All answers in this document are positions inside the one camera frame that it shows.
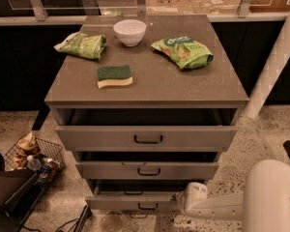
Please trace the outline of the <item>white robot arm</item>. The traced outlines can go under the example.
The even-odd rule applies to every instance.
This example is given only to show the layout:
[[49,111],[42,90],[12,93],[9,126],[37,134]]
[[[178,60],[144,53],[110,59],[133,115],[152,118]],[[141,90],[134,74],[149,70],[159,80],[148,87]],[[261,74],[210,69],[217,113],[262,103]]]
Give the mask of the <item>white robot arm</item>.
[[190,218],[239,220],[243,232],[290,232],[290,165],[266,159],[250,169],[244,191],[210,198],[200,183],[176,195]]

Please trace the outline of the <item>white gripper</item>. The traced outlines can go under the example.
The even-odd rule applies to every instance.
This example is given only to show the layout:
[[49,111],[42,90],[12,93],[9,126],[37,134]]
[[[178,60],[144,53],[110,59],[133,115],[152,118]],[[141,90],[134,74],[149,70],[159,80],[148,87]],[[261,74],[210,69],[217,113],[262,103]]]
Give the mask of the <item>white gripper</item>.
[[183,191],[176,194],[177,207],[183,215],[196,218],[197,205],[207,197],[208,189],[204,184],[191,182]]

